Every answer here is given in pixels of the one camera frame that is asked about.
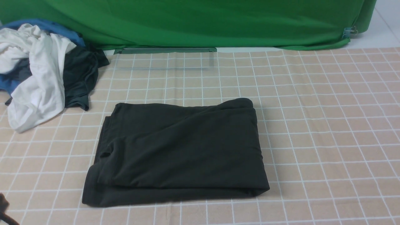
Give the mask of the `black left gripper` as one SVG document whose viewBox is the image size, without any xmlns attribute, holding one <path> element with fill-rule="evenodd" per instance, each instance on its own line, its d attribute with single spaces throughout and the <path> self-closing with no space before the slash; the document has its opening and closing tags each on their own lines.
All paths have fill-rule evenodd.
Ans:
<svg viewBox="0 0 400 225">
<path fill-rule="evenodd" d="M 8 225 L 19 225 L 19 223 L 12 217 L 6 214 L 6 210 L 9 207 L 9 202 L 6 200 L 3 193 L 0 194 L 0 220 Z"/>
</svg>

